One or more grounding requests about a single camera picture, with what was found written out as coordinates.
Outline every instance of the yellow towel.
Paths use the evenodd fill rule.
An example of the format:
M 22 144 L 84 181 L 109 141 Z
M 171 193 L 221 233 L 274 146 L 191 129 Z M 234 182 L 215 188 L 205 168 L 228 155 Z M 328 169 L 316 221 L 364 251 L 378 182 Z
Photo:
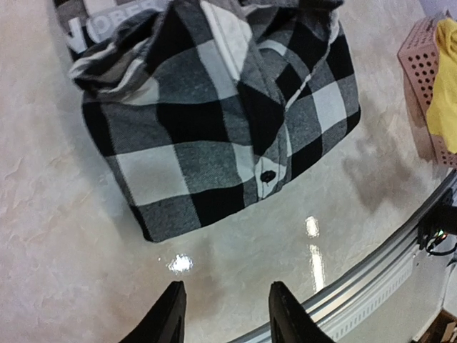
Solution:
M 433 85 L 433 100 L 427 111 L 428 130 L 442 136 L 452 153 L 457 153 L 457 22 L 438 22 L 436 43 L 439 66 Z

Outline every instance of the gray fabric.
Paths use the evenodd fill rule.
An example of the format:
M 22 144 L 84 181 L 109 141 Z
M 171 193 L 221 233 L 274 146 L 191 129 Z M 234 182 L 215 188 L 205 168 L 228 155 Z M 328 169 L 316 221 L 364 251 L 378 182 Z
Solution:
M 75 1 L 56 2 L 60 18 Z M 163 10 L 122 2 L 113 11 L 125 20 L 107 40 L 90 34 L 94 18 L 110 18 L 106 9 L 86 21 L 89 39 L 69 44 L 77 48 L 70 77 L 147 240 L 279 192 L 358 123 L 353 67 L 332 12 L 340 1 L 174 0 Z

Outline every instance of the pink basket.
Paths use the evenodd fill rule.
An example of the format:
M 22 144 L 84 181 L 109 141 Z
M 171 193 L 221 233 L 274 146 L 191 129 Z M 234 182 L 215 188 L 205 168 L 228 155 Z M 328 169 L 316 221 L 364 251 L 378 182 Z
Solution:
M 436 23 L 446 17 L 451 17 L 449 12 L 418 21 L 398 52 L 398 59 L 413 87 L 424 117 L 433 98 L 433 83 L 438 72 Z M 439 164 L 457 168 L 457 154 L 447 150 L 443 137 L 434 134 L 430 136 L 436 161 Z

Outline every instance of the glossy floor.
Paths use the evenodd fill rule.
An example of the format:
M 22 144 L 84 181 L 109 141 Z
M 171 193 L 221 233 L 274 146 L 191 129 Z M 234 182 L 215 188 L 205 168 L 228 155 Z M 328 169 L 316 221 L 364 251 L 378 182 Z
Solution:
M 413 274 L 406 282 L 338 343 L 417 342 L 441 311 L 449 281 L 449 260 L 419 252 Z
M 1 1 L 0 342 L 117 342 L 175 279 L 186 341 L 225 342 L 268 320 L 272 281 L 305 300 L 402 225 L 446 174 L 412 135 L 425 129 L 396 59 L 423 12 L 350 0 L 340 13 L 361 124 L 280 194 L 150 244 L 86 132 L 51 2 Z
M 453 257 L 454 260 L 457 259 L 457 254 L 454 254 Z M 448 287 L 446 290 L 446 297 L 444 299 L 444 309 L 453 314 L 455 317 L 457 317 L 457 294 L 456 294 L 456 288 L 457 288 L 457 268 L 456 266 L 453 267 L 453 270 L 451 272 L 451 277 L 449 278 L 449 283 Z

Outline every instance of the shirt button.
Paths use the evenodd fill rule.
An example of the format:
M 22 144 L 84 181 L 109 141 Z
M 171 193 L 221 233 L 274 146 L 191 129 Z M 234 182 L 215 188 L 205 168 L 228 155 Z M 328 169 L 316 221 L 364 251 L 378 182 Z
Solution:
M 273 181 L 275 177 L 276 177 L 276 173 L 272 170 L 268 170 L 268 171 L 265 171 L 264 173 L 262 173 L 262 175 L 260 176 L 260 180 L 262 182 L 269 183 L 270 181 Z

